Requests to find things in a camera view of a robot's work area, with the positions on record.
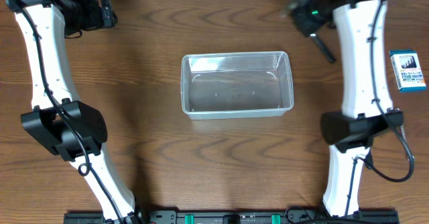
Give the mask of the clear plastic container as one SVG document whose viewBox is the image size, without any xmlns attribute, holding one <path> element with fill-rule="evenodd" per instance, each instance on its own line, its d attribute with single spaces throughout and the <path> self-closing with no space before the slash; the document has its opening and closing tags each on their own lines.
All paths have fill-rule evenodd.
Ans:
<svg viewBox="0 0 429 224">
<path fill-rule="evenodd" d="M 290 61 L 283 51 L 188 54 L 180 94 L 192 120 L 279 117 L 294 107 Z"/>
</svg>

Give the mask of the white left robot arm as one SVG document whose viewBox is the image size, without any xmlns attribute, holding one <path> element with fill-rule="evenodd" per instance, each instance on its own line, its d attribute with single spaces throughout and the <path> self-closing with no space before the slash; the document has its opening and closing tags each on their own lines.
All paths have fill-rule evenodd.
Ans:
<svg viewBox="0 0 429 224">
<path fill-rule="evenodd" d="M 32 109 L 21 124 L 49 153 L 86 180 L 102 208 L 100 223 L 146 223 L 107 151 L 100 111 L 83 103 L 69 66 L 67 39 L 114 27 L 111 0 L 5 0 L 23 34 L 32 75 Z"/>
</svg>

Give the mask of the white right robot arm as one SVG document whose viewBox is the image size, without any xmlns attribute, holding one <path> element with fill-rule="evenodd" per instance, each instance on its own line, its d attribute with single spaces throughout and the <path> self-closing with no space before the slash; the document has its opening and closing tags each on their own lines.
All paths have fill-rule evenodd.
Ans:
<svg viewBox="0 0 429 224">
<path fill-rule="evenodd" d="M 322 197 L 329 219 L 350 219 L 359 212 L 358 192 L 363 167 L 371 162 L 377 135 L 398 128 L 403 113 L 389 94 L 384 53 L 387 0 L 293 0 L 286 7 L 296 28 L 316 39 L 331 23 L 337 30 L 343 68 L 341 110 L 323 113 L 322 135 L 329 148 L 328 183 Z"/>
</svg>

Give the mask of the small black-handled hammer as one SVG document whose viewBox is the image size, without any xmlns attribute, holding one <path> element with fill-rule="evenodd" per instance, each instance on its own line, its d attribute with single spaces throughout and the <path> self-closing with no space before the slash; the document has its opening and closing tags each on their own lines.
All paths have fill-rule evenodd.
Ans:
<svg viewBox="0 0 429 224">
<path fill-rule="evenodd" d="M 334 64 L 336 62 L 336 58 L 332 55 L 331 51 L 328 49 L 326 44 L 316 34 L 310 34 L 310 39 L 314 42 L 316 47 L 322 52 L 322 54 L 328 60 L 329 63 Z"/>
</svg>

